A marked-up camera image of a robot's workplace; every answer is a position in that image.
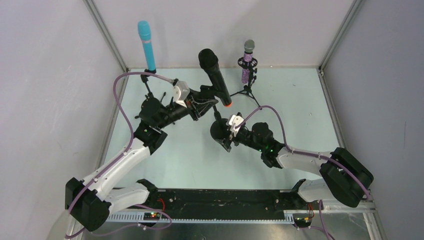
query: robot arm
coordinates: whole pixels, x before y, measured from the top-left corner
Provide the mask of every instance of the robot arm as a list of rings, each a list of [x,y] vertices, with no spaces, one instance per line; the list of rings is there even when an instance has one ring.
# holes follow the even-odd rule
[[[186,82],[175,79],[172,84],[174,101],[167,106],[162,105],[153,96],[147,84],[147,77],[142,75],[141,80],[146,84],[148,94],[136,117],[141,119],[141,123],[134,132],[131,146],[124,146],[114,158],[113,164],[105,164],[81,181],[73,177],[67,182],[65,208],[69,209],[74,202],[70,214],[88,231],[98,229],[110,214],[146,201],[149,191],[142,180],[130,187],[113,188],[135,165],[148,158],[162,145],[167,137],[162,131],[164,127],[187,115],[197,121],[218,103],[215,97],[225,100],[224,105],[231,104],[219,70],[218,58],[212,50],[204,49],[199,54],[199,61],[212,86],[202,85],[200,91],[195,91],[190,89]]]
[[[301,180],[293,189],[306,203],[336,199],[355,208],[364,195],[359,184],[344,170],[316,156],[325,156],[339,162],[352,172],[365,188],[374,180],[373,175],[344,148],[337,147],[332,152],[312,152],[292,147],[289,149],[284,143],[274,139],[273,132],[269,130],[266,122],[257,122],[248,130],[244,124],[240,126],[244,121],[240,113],[225,119],[215,111],[215,119],[210,133],[228,152],[231,150],[231,143],[235,146],[243,144],[261,152],[260,158],[269,168],[298,169],[321,176],[322,179]]]

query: tripod stand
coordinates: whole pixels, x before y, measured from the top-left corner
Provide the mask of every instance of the tripod stand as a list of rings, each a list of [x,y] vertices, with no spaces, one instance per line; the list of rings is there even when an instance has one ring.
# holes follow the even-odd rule
[[[258,69],[257,68],[254,69],[254,67],[256,67],[258,65],[258,61],[255,58],[252,58],[251,61],[245,61],[243,59],[243,57],[241,57],[240,59],[238,59],[238,65],[240,67],[242,67],[243,69],[249,70],[249,81],[248,81],[247,85],[243,86],[243,90],[231,94],[230,97],[237,95],[237,94],[245,95],[245,96],[248,96],[249,98],[253,99],[256,102],[257,106],[260,107],[261,105],[256,100],[255,95],[253,95],[253,93],[252,93],[252,85],[256,81],[256,76],[254,74],[256,74],[258,72]]]

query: metal frame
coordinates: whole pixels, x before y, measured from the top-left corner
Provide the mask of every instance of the metal frame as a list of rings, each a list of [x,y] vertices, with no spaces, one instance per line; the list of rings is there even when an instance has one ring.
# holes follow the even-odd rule
[[[102,18],[102,15],[100,14],[99,10],[97,9],[96,4],[94,3],[94,0],[84,0],[85,5],[87,6],[88,11],[90,12],[95,24],[97,25],[98,29],[100,30],[101,35],[104,37],[104,41],[107,43],[107,45],[110,48],[110,51],[112,52],[113,56],[115,57],[116,61],[118,62],[120,68],[123,72],[128,71],[128,67],[124,62],[124,59],[122,58],[117,45],[115,44],[114,39],[111,36],[111,33],[109,32],[108,28],[106,27],[105,21]]]
[[[325,54],[324,58],[322,59],[321,64],[319,65],[319,69],[323,70],[326,68],[330,58],[332,57],[334,51],[339,46],[339,43],[341,42],[341,39],[346,34],[349,26],[357,16],[359,10],[361,9],[362,5],[364,4],[365,0],[354,0],[352,5],[350,6],[349,10],[347,11],[346,16],[343,19],[343,22],[338,29],[335,38],[331,42],[330,47],[327,50],[327,53]]]
[[[322,92],[324,93],[324,98],[327,103],[328,111],[330,113],[330,118],[332,125],[334,127],[335,136],[337,138],[338,145],[342,148],[346,148],[346,141],[343,138],[342,128],[340,127],[339,117],[336,112],[336,108],[333,104],[333,99],[331,97],[329,88],[327,87],[326,80],[324,78],[324,72],[322,70],[316,70],[319,77],[319,82],[321,83]]]
[[[109,223],[169,223],[170,221],[165,218],[160,220],[144,220],[144,213],[150,212],[145,209],[131,209],[119,211],[110,215],[106,222]],[[293,224],[294,218],[292,213],[284,212],[285,219],[280,220],[219,220],[219,219],[178,219],[173,218],[172,223],[175,224]]]
[[[366,228],[371,240],[386,240],[387,236],[382,228],[378,213],[364,213]]]
[[[359,205],[355,208],[348,207],[336,200],[324,200],[323,201],[324,209],[322,212],[324,214],[363,214],[364,218],[367,217],[365,221],[374,223],[374,226],[377,226],[377,220],[374,215],[377,214],[376,205],[372,201],[364,201],[359,203]],[[146,212],[143,209],[125,209],[119,212],[114,213],[110,217],[108,217],[107,222],[125,222],[125,223],[133,223],[133,222],[143,222],[142,216],[140,213]],[[261,223],[261,224],[287,224],[290,223],[290,218],[293,217],[293,214],[307,214],[308,210],[284,210],[284,215],[289,218],[287,220],[238,220],[233,221],[231,223]],[[225,220],[201,220],[201,219],[177,219],[176,223],[187,223],[187,224],[202,224],[202,223],[230,223],[230,221]],[[371,228],[371,224],[367,227],[372,230],[373,236],[378,236],[379,233],[378,228]]]
[[[71,215],[69,215],[68,218],[68,224],[67,224],[67,228],[66,228],[66,234],[68,236],[71,236],[72,234],[78,232],[83,226],[77,222],[77,220],[75,218],[73,218]],[[83,239],[83,234],[80,234],[76,237],[73,238],[73,240],[82,240]]]

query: blue microphone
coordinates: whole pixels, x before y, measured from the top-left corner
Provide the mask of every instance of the blue microphone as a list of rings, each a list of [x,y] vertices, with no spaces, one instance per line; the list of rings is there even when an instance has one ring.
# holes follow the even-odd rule
[[[147,21],[138,22],[138,35],[140,35],[141,42],[143,43],[144,55],[146,57],[147,68],[149,71],[156,70],[155,56],[153,55],[152,48],[152,33]]]

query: purple cable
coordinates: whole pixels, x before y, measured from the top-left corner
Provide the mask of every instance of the purple cable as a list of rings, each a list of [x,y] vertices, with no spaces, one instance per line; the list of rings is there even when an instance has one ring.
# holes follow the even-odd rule
[[[315,229],[315,230],[319,230],[319,231],[323,232],[324,234],[326,233],[326,232],[324,231],[324,229],[323,229],[322,227],[319,227],[319,226],[298,227],[298,225],[296,225],[296,223],[294,223],[293,225],[294,225],[296,228],[299,228],[299,230]],[[329,233],[328,235],[330,236],[330,238],[331,238],[332,240],[336,240],[336,239],[333,237],[333,235],[331,235],[330,233]]]
[[[141,204],[136,204],[135,206],[162,214],[162,216],[165,216],[167,219],[169,219],[169,224],[166,225],[166,226],[161,226],[161,227],[151,227],[151,226],[139,225],[139,223],[131,223],[131,224],[122,226],[122,227],[120,227],[120,228],[118,228],[116,230],[113,230],[111,232],[108,232],[108,233],[101,233],[101,234],[92,233],[92,235],[95,236],[95,237],[105,237],[105,236],[109,236],[109,235],[115,234],[115,233],[117,233],[117,232],[119,232],[121,230],[124,230],[126,228],[138,227],[138,226],[142,227],[143,229],[146,228],[146,229],[150,229],[150,230],[163,230],[163,229],[166,229],[169,226],[171,226],[171,224],[172,224],[172,218],[168,214],[164,213],[163,211],[156,210],[156,209],[153,209],[153,208],[150,208],[148,206],[141,205]]]
[[[263,105],[263,106],[259,106],[257,107],[255,110],[253,110],[245,119],[244,121],[242,121],[238,126],[236,126],[237,128],[242,126],[244,123],[246,123],[248,121],[248,119],[250,119],[253,114],[255,114],[257,111],[263,109],[263,108],[267,108],[267,109],[271,109],[275,115],[278,118],[279,124],[281,126],[281,131],[282,131],[282,138],[285,144],[285,148],[287,148],[287,150],[289,152],[291,152],[292,154],[300,154],[300,155],[305,155],[305,156],[309,156],[309,157],[315,157],[315,158],[322,158],[325,159],[327,161],[332,162],[333,164],[337,165],[339,168],[343,169],[358,185],[359,187],[362,189],[362,191],[364,192],[364,194],[366,195],[366,199],[367,200],[371,200],[371,195],[368,192],[367,188],[362,184],[361,181],[359,181],[359,179],[351,172],[349,171],[349,169],[347,169],[345,166],[343,166],[342,164],[340,164],[338,161],[327,157],[327,156],[320,156],[318,154],[315,153],[310,153],[310,152],[304,152],[304,151],[298,151],[298,150],[292,150],[289,145],[287,144],[287,139],[286,139],[286,132],[284,131],[284,126],[283,126],[283,121],[281,120],[280,115],[278,114],[277,110],[275,110],[272,106],[268,106],[268,105]]]
[[[130,75],[147,75],[147,76],[153,76],[155,78],[158,79],[162,79],[164,81],[167,81],[168,83],[172,84],[174,81],[170,78],[164,77],[164,76],[160,76],[160,75],[156,75],[150,72],[144,72],[144,71],[135,71],[135,72],[126,72],[123,73],[121,75],[119,75],[116,79],[115,82],[113,83],[113,96],[115,98],[116,101],[116,105],[118,106],[120,112],[123,115],[123,118],[125,119],[126,123],[128,124],[129,127],[129,132],[131,134],[131,138],[129,139],[129,143],[128,146],[126,146],[125,150],[119,155],[117,156],[113,161],[111,161],[103,170],[101,170],[93,179],[91,179],[82,189],[81,191],[76,195],[76,197],[73,199],[73,201],[71,202],[71,204],[69,205],[68,208],[68,212],[71,213],[72,209],[74,208],[75,204],[77,203],[77,201],[81,198],[81,196],[83,195],[83,193],[94,183],[94,179],[98,179],[100,178],[100,176],[102,176],[102,174],[104,174],[107,170],[109,170],[115,163],[117,163],[119,161],[120,158],[122,158],[124,156],[124,153],[127,152],[131,145],[133,144],[133,138],[134,138],[134,130],[133,127],[131,126],[130,120],[128,119],[127,115],[125,114],[121,103],[119,102],[119,98],[118,98],[118,94],[117,94],[117,84],[118,81],[126,76],[130,76]],[[71,239],[76,237],[77,235],[67,235],[65,234],[65,239]]]
[[[323,219],[323,213],[321,212],[321,210],[322,210],[323,207],[324,207],[323,201],[322,200],[319,200],[318,210],[319,210],[319,218],[321,219],[322,229],[324,229],[324,233],[325,233],[325,235],[327,235],[327,239],[330,240],[330,233],[327,230],[326,224],[324,223],[324,219]]]

